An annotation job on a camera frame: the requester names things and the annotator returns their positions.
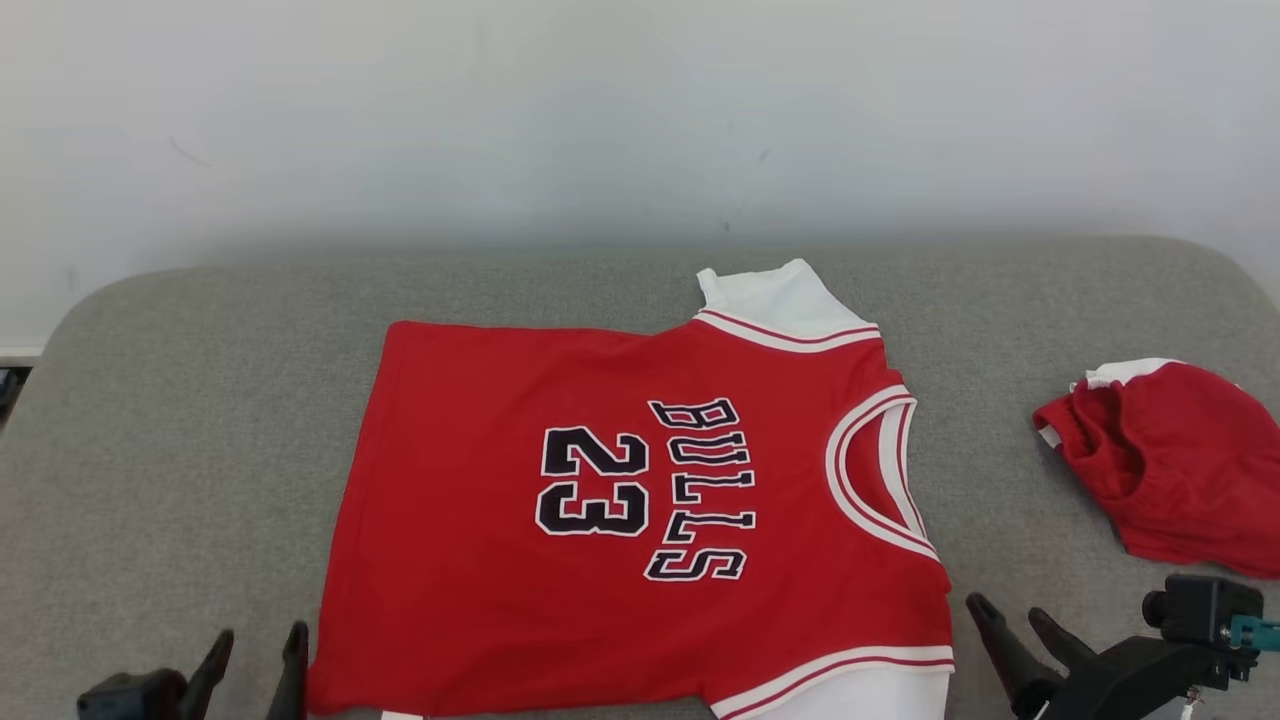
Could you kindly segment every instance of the red stripe trim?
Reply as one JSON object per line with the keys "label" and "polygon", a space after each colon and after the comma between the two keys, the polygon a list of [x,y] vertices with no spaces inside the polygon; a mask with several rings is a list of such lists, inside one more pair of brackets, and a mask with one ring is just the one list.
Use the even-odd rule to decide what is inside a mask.
{"label": "red stripe trim", "polygon": [[[854,428],[858,428],[858,423],[861,421],[864,418],[874,416],[877,413],[883,413],[884,409],[886,409],[886,405],[892,404],[893,401],[902,400],[902,398],[910,398],[910,397],[911,396],[909,393],[895,395],[895,396],[891,396],[891,397],[886,397],[884,400],[882,400],[882,401],[877,402],[876,405],[873,405],[865,413],[863,413],[861,415],[859,415],[856,420],[854,420],[852,423],[850,423],[847,428],[845,428],[844,434],[840,436],[840,442],[836,443],[836,448],[838,450],[840,447],[842,447],[845,445],[845,439],[847,439],[849,436],[851,436],[855,432]],[[915,533],[910,532],[909,529],[899,528],[899,527],[896,527],[896,525],[893,525],[891,523],[886,523],[884,520],[881,520],[879,518],[876,518],[874,515],[868,515],[868,514],[865,514],[865,512],[861,511],[861,509],[858,506],[858,500],[861,500],[861,498],[858,497],[858,492],[854,491],[854,488],[851,487],[852,486],[851,480],[847,479],[849,469],[845,466],[845,460],[846,460],[846,457],[840,457],[838,459],[838,465],[836,466],[836,473],[837,473],[837,477],[840,479],[840,489],[841,489],[841,492],[845,493],[845,497],[849,500],[849,503],[854,509],[854,511],[856,511],[863,518],[870,520],[872,523],[879,525],[881,528],[883,528],[883,529],[886,529],[886,530],[896,534],[897,537],[900,537],[900,538],[902,538],[905,541],[910,541],[910,542],[913,542],[915,544],[919,544],[922,547],[925,547],[931,552],[936,552],[933,550],[933,546],[928,541],[923,539],[922,537],[916,536]]]}
{"label": "red stripe trim", "polygon": [[836,340],[837,337],[845,337],[845,336],[851,336],[851,334],[879,333],[879,327],[877,327],[877,325],[867,325],[865,328],[854,328],[851,331],[840,331],[838,333],[831,333],[829,336],[826,336],[826,337],[803,338],[803,337],[795,337],[795,336],[782,334],[782,333],[776,332],[776,331],[762,328],[760,325],[753,325],[751,323],[748,323],[746,320],[740,320],[737,318],[732,318],[730,315],[726,315],[723,313],[718,313],[716,310],[699,310],[698,314],[699,315],[716,315],[721,320],[726,320],[728,323],[733,323],[735,325],[741,325],[744,328],[753,329],[753,331],[755,331],[758,333],[767,334],[769,337],[776,337],[778,340],[785,340],[787,342],[799,342],[800,345],[818,345],[820,342],[827,342],[827,341],[831,341],[831,340]]}
{"label": "red stripe trim", "polygon": [[855,657],[855,659],[851,659],[851,660],[842,660],[840,662],[828,665],[828,666],[823,667],[822,670],[814,670],[813,673],[809,673],[804,678],[800,678],[799,680],[791,683],[786,688],[783,688],[783,689],[781,689],[781,691],[771,694],[769,697],[767,697],[764,700],[753,702],[751,705],[748,705],[745,707],[740,707],[740,708],[735,710],[733,712],[722,715],[719,720],[732,720],[733,717],[737,717],[739,715],[741,715],[744,712],[749,712],[751,710],[755,710],[756,707],[760,707],[762,705],[768,705],[768,703],[778,700],[782,696],[786,696],[786,694],[790,694],[790,693],[795,692],[795,689],[797,687],[808,683],[809,680],[812,680],[812,679],[814,679],[814,678],[817,678],[819,675],[826,675],[826,674],[831,673],[832,670],[836,670],[837,667],[845,667],[847,665],[860,665],[860,664],[864,664],[864,662],[888,662],[888,664],[892,664],[892,665],[906,665],[906,666],[914,666],[914,667],[933,667],[933,666],[938,666],[938,665],[955,665],[954,660],[947,660],[947,659],[940,659],[940,660],[899,660],[896,657],[872,656],[872,657]]}

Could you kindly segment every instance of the red fabric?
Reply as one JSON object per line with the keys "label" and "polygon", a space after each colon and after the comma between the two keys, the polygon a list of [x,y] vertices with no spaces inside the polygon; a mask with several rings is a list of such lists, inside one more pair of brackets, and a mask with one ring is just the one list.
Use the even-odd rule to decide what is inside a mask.
{"label": "red fabric", "polygon": [[1280,578],[1280,428],[1193,365],[1075,391],[1041,407],[1060,452],[1132,555]]}
{"label": "red fabric", "polygon": [[[653,337],[397,323],[334,532],[308,710],[714,703],[850,648],[950,646],[942,566],[856,527],[824,471],[841,418],[900,383],[878,337],[795,354],[699,322]],[[740,416],[731,428],[671,429],[648,406],[719,397]],[[535,523],[539,493],[564,479],[541,473],[545,430],[576,425],[614,454],[620,433],[648,445],[640,475],[581,462],[572,478],[579,500],[640,483],[637,537]],[[750,469],[754,486],[699,487],[699,505],[675,505],[673,474],[731,473],[675,465],[669,438],[728,430],[750,451],[731,470]],[[741,550],[739,579],[645,577],[684,507],[755,512],[751,529],[699,525],[681,546]]]}

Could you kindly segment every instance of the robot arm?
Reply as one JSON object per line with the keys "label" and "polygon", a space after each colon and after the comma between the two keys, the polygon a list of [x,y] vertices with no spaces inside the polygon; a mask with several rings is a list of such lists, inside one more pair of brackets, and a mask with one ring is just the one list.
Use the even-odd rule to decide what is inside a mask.
{"label": "robot arm", "polygon": [[1032,629],[1066,666],[1065,679],[1032,656],[986,597],[965,605],[1019,720],[1139,720],[1194,688],[1248,682],[1261,651],[1280,650],[1276,624],[1258,619],[1262,593],[1221,578],[1170,575],[1142,607],[1161,638],[1132,637],[1101,653],[1033,607]]}
{"label": "robot arm", "polygon": [[[209,697],[227,674],[234,642],[232,632],[223,630],[189,682],[170,669],[111,675],[76,701],[79,720],[204,720]],[[294,623],[266,720],[306,720],[307,644],[307,625]]]}

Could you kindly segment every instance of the white armhole trim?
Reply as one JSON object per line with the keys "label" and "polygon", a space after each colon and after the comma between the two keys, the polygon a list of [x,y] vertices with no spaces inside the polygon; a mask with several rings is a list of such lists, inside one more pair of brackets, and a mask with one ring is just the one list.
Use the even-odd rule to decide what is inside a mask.
{"label": "white armhole trim", "polygon": [[[785,673],[762,685],[712,703],[712,712],[721,720],[748,720],[804,691],[854,670],[887,667],[901,673],[954,673],[955,660],[945,644],[924,647],[869,646],[826,655]],[[846,708],[858,717],[856,708]]]}
{"label": "white armhole trim", "polygon": [[915,402],[895,405],[884,411],[881,420],[879,437],[879,468],[881,477],[890,497],[897,505],[897,511],[902,515],[906,528],[920,538],[928,538],[924,532],[924,521],[920,511],[911,500],[910,488],[906,484],[906,437],[911,429],[911,415],[915,414]]}
{"label": "white armhole trim", "polygon": [[[906,445],[906,424],[910,416],[902,413],[905,413],[905,407],[914,405],[915,398],[908,393],[905,387],[892,386],[868,397],[858,407],[850,410],[836,424],[836,429],[832,430],[831,437],[827,439],[827,484],[831,488],[832,497],[836,500],[836,505],[840,506],[855,525],[868,534],[902,550],[938,560],[937,551],[933,550],[933,546],[924,537],[923,527],[920,532],[915,532],[910,527],[911,520],[908,520],[908,525],[902,525],[872,509],[854,491],[854,484],[850,482],[849,471],[845,466],[849,443],[852,441],[854,434],[877,416],[892,409],[902,409],[893,423],[890,423],[888,418],[886,418],[886,423],[881,428],[881,468],[886,465],[891,468],[896,466],[892,477],[882,477],[882,479],[886,482],[890,496],[897,501],[899,509],[902,510],[902,516],[911,518],[916,525],[920,525],[919,515],[915,511],[915,502],[911,501],[911,496],[906,488],[904,466],[900,464],[902,459],[901,450]],[[890,425],[891,429],[886,430],[884,425]],[[886,432],[895,436],[895,445],[887,446]],[[901,439],[901,447],[896,445],[899,438]]]}
{"label": "white armhole trim", "polygon": [[708,268],[698,283],[707,305],[694,319],[758,345],[822,352],[879,337],[879,328],[841,305],[804,260],[724,277]]}

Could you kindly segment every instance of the gray fabric surface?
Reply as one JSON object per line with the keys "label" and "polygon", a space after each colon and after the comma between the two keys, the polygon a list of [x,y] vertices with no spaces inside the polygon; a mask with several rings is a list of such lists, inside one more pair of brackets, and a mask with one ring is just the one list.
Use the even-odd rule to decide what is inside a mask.
{"label": "gray fabric surface", "polygon": [[[700,306],[700,268],[792,256],[881,323],[920,400],[911,487],[955,585],[948,717],[1007,716],[964,612],[972,591],[1028,641],[1032,605],[1094,647],[1147,632],[1142,598],[1176,568],[1123,552],[1030,414],[1084,369],[1143,356],[1203,365],[1280,407],[1280,315],[1207,250],[1100,240],[193,269],[77,306],[0,436],[0,715],[68,717],[77,693],[109,673],[189,671],[224,626],[238,639],[210,717],[265,712],[289,623],[315,626],[393,320],[657,332]],[[1256,584],[1280,614],[1280,584]],[[1276,707],[1280,661],[1263,659],[1252,683],[1211,694],[1197,717],[1274,717]],[[682,701],[532,716],[709,715]]]}

